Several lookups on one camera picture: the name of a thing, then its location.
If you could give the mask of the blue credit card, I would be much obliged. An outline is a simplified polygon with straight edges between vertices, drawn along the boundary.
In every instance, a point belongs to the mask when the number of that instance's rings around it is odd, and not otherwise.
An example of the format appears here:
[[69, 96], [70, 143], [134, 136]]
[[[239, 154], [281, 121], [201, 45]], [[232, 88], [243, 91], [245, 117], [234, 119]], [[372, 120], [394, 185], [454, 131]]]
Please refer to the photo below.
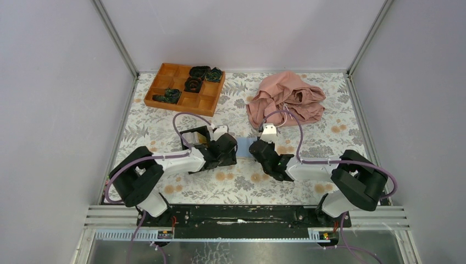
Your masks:
[[236, 157], [237, 158], [248, 158], [254, 159], [253, 155], [249, 151], [249, 147], [257, 141], [257, 138], [253, 137], [237, 137], [237, 150], [236, 150]]

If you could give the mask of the black card box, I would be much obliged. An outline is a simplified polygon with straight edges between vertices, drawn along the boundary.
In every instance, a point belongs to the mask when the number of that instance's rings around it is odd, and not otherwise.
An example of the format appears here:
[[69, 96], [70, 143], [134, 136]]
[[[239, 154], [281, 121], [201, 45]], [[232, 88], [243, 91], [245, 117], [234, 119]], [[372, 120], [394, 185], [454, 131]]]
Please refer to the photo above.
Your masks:
[[206, 125], [181, 131], [180, 134], [182, 138], [188, 142], [188, 145], [186, 145], [185, 142], [181, 140], [182, 150], [187, 150], [190, 148], [190, 146], [193, 146], [197, 149], [201, 147], [208, 148], [209, 143], [211, 142], [211, 132], [212, 129]]

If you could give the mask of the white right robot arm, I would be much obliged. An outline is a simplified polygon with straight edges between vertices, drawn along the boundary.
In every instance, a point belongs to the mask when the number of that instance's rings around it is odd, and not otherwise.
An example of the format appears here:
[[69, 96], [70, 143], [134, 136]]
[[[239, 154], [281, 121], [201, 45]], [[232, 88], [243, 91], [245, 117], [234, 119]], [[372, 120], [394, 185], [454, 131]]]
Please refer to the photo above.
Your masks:
[[265, 174], [275, 180], [333, 183], [337, 190], [325, 195], [315, 212], [317, 223], [324, 227], [355, 208], [375, 211], [389, 179], [387, 171], [354, 150], [346, 150], [337, 159], [300, 160], [295, 155], [280, 155], [273, 144], [257, 140], [249, 147], [249, 152]]

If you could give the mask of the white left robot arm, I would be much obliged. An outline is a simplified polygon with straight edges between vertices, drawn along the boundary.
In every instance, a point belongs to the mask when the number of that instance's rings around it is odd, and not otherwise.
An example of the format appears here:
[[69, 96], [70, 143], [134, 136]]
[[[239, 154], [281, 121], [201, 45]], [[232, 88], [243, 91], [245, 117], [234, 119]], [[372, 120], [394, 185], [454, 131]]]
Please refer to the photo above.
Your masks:
[[110, 172], [104, 194], [107, 201], [137, 207], [157, 226], [170, 221], [169, 204], [154, 188], [165, 174], [197, 173], [236, 164], [236, 139], [224, 133], [206, 145], [183, 151], [153, 154], [138, 147]]

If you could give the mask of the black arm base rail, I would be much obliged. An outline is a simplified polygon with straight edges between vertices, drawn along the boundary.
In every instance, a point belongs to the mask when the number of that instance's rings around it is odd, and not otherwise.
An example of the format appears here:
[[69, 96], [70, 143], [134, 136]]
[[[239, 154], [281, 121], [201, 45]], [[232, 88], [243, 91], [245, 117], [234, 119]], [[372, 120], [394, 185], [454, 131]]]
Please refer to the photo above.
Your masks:
[[332, 218], [314, 206], [300, 205], [172, 205], [161, 216], [139, 215], [143, 227], [168, 228], [182, 235], [243, 237], [291, 235], [306, 228], [335, 231], [352, 225], [349, 216]]

